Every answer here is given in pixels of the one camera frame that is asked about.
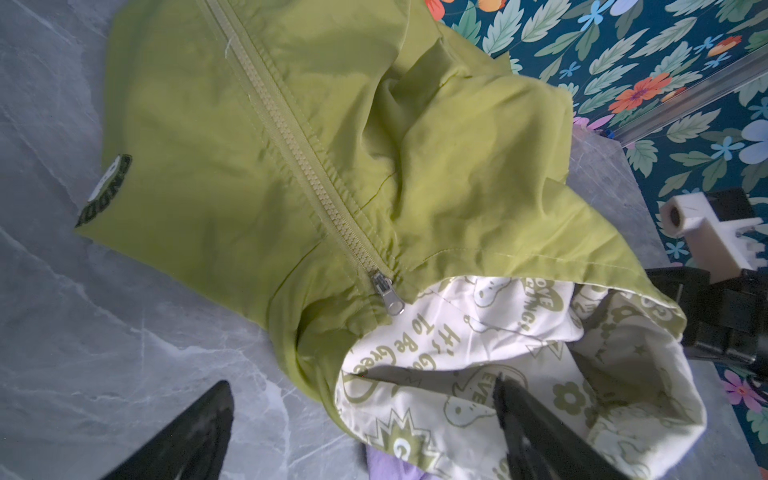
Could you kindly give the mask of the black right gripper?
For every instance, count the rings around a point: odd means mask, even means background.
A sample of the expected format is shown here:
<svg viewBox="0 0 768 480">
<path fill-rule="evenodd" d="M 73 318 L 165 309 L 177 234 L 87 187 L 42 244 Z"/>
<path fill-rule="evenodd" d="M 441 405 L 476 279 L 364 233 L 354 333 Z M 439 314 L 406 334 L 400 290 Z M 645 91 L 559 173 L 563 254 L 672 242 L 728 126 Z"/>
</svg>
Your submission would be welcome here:
<svg viewBox="0 0 768 480">
<path fill-rule="evenodd" d="M 653 285 L 687 317 L 681 344 L 687 358 L 767 373 L 767 275 L 743 270 L 712 283 L 692 267 L 648 269 Z"/>
</svg>

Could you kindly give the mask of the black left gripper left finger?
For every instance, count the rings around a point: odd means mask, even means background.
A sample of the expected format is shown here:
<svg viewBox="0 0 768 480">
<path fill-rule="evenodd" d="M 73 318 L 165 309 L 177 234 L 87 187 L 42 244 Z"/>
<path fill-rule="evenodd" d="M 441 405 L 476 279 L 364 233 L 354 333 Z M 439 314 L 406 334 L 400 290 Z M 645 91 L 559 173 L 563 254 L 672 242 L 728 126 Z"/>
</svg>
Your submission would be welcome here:
<svg viewBox="0 0 768 480">
<path fill-rule="evenodd" d="M 217 480 L 233 420 L 231 386 L 221 380 L 105 478 Z"/>
</svg>

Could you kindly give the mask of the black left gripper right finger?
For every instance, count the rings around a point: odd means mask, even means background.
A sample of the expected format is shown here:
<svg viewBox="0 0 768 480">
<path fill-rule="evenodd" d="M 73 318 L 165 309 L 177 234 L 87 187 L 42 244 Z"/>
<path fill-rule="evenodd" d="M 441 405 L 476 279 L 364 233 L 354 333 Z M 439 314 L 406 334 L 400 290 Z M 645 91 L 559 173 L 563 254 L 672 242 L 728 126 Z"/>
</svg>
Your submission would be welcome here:
<svg viewBox="0 0 768 480">
<path fill-rule="evenodd" d="M 507 445 L 511 478 L 626 477 L 517 382 L 499 376 L 493 400 Z"/>
</svg>

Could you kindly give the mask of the green zip jacket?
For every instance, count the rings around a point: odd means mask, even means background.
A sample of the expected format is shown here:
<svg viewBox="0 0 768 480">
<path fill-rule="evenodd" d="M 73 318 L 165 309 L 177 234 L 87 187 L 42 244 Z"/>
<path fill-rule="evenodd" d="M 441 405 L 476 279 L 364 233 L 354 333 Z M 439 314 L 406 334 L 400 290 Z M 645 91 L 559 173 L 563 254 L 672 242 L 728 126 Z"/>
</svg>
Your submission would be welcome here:
<svg viewBox="0 0 768 480">
<path fill-rule="evenodd" d="M 131 1 L 77 223 L 264 328 L 365 444 L 506 479 L 518 382 L 657 479 L 706 428 L 680 307 L 566 183 L 571 95 L 418 1 Z"/>
</svg>

